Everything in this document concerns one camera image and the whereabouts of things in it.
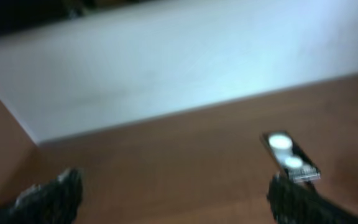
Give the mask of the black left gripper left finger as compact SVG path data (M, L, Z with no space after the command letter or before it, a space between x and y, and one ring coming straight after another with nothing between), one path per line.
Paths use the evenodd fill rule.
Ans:
M56 179L32 185L0 205L0 224L72 224L82 201L82 174L67 169Z

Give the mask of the black smartphone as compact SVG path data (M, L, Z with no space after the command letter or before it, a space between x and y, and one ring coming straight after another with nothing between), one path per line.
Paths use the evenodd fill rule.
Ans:
M312 182L321 178L318 166L307 156L289 132L268 131L262 133L260 139L279 169L292 182Z

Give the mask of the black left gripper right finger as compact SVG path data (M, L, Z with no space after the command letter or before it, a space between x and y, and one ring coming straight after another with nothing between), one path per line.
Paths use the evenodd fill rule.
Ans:
M336 206L316 191L275 175L267 193L273 219L278 224L358 224L358 216Z

